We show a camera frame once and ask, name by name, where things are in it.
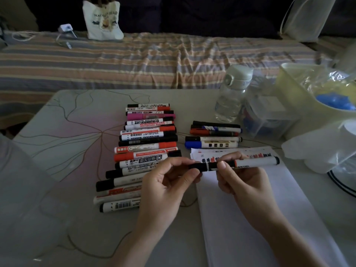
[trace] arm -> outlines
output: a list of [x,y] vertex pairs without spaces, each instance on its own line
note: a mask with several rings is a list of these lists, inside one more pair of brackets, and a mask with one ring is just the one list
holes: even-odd
[[200,180],[195,161],[172,157],[145,175],[137,223],[126,243],[122,243],[108,267],[144,266],[163,234],[177,215],[184,192]]
[[281,266],[327,267],[280,211],[265,170],[233,170],[224,162],[246,158],[236,152],[219,159],[216,176],[220,189],[233,194],[241,212],[269,243]]

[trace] hand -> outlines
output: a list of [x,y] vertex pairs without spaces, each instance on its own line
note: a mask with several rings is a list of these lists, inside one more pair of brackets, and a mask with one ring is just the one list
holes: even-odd
[[177,215],[184,192],[200,181],[198,169],[188,170],[193,163],[186,157],[167,158],[144,176],[136,230],[163,235]]
[[264,234],[285,218],[277,206],[268,175],[263,168],[232,169],[224,162],[247,158],[240,152],[220,157],[216,173],[218,185],[222,191],[234,195],[247,221]]

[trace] barcode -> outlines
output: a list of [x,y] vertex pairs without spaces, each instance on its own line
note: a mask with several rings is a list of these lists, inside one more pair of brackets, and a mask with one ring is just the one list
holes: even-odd
[[131,207],[131,202],[120,202],[115,204],[115,209]]

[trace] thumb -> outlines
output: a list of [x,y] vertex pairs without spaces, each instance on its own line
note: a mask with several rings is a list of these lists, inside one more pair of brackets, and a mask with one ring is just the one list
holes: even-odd
[[221,176],[227,181],[231,188],[236,192],[245,186],[243,180],[234,172],[234,170],[225,161],[217,163],[217,169]]
[[188,189],[188,187],[193,183],[195,178],[199,175],[200,171],[196,168],[188,170],[175,184],[173,189],[183,196],[184,192]]

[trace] blue marker cap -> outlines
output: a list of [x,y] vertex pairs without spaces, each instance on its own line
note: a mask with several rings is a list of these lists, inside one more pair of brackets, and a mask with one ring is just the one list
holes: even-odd
[[186,141],[184,143],[184,146],[187,149],[190,149],[190,148],[201,148],[202,147],[202,142],[201,141]]

